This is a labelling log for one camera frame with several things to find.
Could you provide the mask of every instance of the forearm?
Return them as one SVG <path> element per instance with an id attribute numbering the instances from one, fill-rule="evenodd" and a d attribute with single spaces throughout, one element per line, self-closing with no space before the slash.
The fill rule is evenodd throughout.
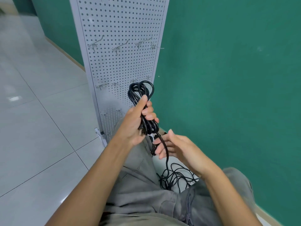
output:
<path id="1" fill-rule="evenodd" d="M 115 136 L 46 225 L 98 225 L 130 149 Z"/>
<path id="2" fill-rule="evenodd" d="M 204 177 L 224 226 L 261 226 L 224 172 L 212 164 Z"/>

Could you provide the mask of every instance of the black cable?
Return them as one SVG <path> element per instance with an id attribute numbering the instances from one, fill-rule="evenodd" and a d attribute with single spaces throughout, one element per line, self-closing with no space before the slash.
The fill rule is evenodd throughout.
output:
<path id="1" fill-rule="evenodd" d="M 151 86 L 151 88 L 152 88 L 151 93 L 149 92 L 148 88 L 145 86 L 145 83 L 147 83 Z M 131 102 L 133 102 L 134 106 L 136 106 L 137 103 L 139 102 L 140 98 L 143 95 L 146 95 L 148 97 L 148 100 L 149 100 L 152 97 L 152 95 L 154 93 L 154 90 L 155 90 L 155 88 L 154 88 L 153 84 L 149 81 L 142 81 L 142 82 L 139 82 L 139 83 L 132 83 L 129 87 L 128 97 L 131 100 Z M 160 140 L 161 140 L 161 142 L 162 142 L 162 144 L 165 148 L 165 151 L 166 151 L 166 169 L 163 171 L 161 176 L 157 174 L 159 176 L 160 186 L 161 186 L 162 189 L 171 190 L 171 188 L 173 186 L 175 186 L 175 184 L 177 184 L 177 186 L 179 188 L 179 192 L 181 192 L 180 186 L 179 186 L 179 180 L 180 179 L 183 179 L 184 181 L 186 181 L 186 188 L 191 186 L 191 182 L 196 182 L 198 180 L 198 179 L 194 178 L 194 174 L 189 169 L 181 166 L 178 163 L 172 163 L 171 166 L 170 166 L 171 170 L 169 170 L 169 168 L 168 168 L 168 159 L 169 159 L 168 149 L 167 149 L 167 146 L 166 146 L 163 138 L 159 134 L 159 125 L 155 120 L 148 121 L 145 118 L 145 116 L 143 116 L 141 114 L 141 124 L 140 124 L 138 129 L 141 131 L 141 134 L 145 134 L 145 135 L 146 134 L 148 134 L 148 135 L 156 134 L 160 138 Z M 180 166 L 180 168 L 177 168 L 177 169 L 173 170 L 172 165 L 174 165 L 174 164 Z M 191 178 L 184 176 L 181 172 L 178 172 L 178 170 L 180 170 L 180 169 L 184 169 L 186 171 L 189 171 L 190 174 L 191 174 Z"/>

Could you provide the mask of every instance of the coiled cable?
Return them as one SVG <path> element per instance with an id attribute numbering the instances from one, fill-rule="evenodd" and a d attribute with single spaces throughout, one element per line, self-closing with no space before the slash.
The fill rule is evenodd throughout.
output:
<path id="1" fill-rule="evenodd" d="M 145 86 L 145 83 L 149 84 L 152 88 L 152 91 L 149 92 L 148 88 Z M 148 97 L 148 100 L 152 97 L 153 93 L 154 93 L 154 86 L 151 82 L 149 81 L 142 81 L 139 83 L 132 83 L 129 86 L 129 91 L 128 91 L 128 97 L 131 100 L 131 102 L 134 104 L 134 106 L 137 105 L 137 103 L 139 102 L 140 98 L 143 95 L 146 95 Z M 171 188 L 173 186 L 175 186 L 175 184 L 178 185 L 179 188 L 179 192 L 180 192 L 180 186 L 179 186 L 179 180 L 183 179 L 186 181 L 186 188 L 191 186 L 191 182 L 196 182 L 198 179 L 194 178 L 194 174 L 187 168 L 181 166 L 180 164 L 177 163 L 172 163 L 171 164 L 171 170 L 169 170 L 168 168 L 168 160 L 169 160 L 169 153 L 168 153 L 168 149 L 167 146 L 163 140 L 163 138 L 161 137 L 161 135 L 159 134 L 159 125 L 155 120 L 152 121 L 148 121 L 144 115 L 141 114 L 141 124 L 138 128 L 141 131 L 141 134 L 156 134 L 158 136 L 158 138 L 160 138 L 165 151 L 166 151 L 166 169 L 163 171 L 162 175 L 158 175 L 159 176 L 159 181 L 160 181 L 160 186 L 162 189 L 165 190 L 171 190 Z M 176 170 L 173 170 L 172 165 L 178 165 L 180 166 L 180 168 L 177 168 Z M 189 171 L 191 174 L 191 178 L 184 176 L 181 172 L 179 172 L 179 169 L 184 169 L 186 171 Z"/>

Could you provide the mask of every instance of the hand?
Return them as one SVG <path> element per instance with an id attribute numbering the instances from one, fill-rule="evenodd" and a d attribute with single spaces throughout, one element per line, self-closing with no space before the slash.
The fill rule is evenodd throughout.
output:
<path id="1" fill-rule="evenodd" d="M 176 135 L 171 129 L 162 138 L 167 146 L 169 156 L 178 158 L 199 178 L 205 178 L 206 172 L 215 165 L 189 138 Z M 153 144 L 159 143 L 155 154 L 159 155 L 159 159 L 163 159 L 166 157 L 166 150 L 161 140 L 157 138 L 153 142 Z"/>
<path id="2" fill-rule="evenodd" d="M 152 102 L 148 101 L 146 95 L 143 95 L 137 105 L 128 110 L 114 138 L 117 141 L 125 141 L 126 144 L 130 145 L 130 148 L 141 143 L 145 138 L 145 136 L 139 135 L 138 130 L 141 123 L 141 114 L 148 121 L 155 120 L 159 123 L 159 119 L 153 112 Z"/>

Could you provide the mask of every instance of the gray pants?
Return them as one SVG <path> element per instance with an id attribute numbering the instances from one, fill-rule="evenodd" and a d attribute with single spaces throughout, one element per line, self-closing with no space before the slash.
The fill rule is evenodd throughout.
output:
<path id="1" fill-rule="evenodd" d="M 117 123 L 115 132 L 121 122 L 122 120 Z M 222 226 L 203 180 L 200 179 L 180 194 L 160 188 L 151 149 L 149 137 L 131 149 L 107 200 L 105 212 L 161 213 L 190 226 Z M 223 171 L 246 204 L 254 211 L 253 190 L 246 176 L 235 168 Z"/>

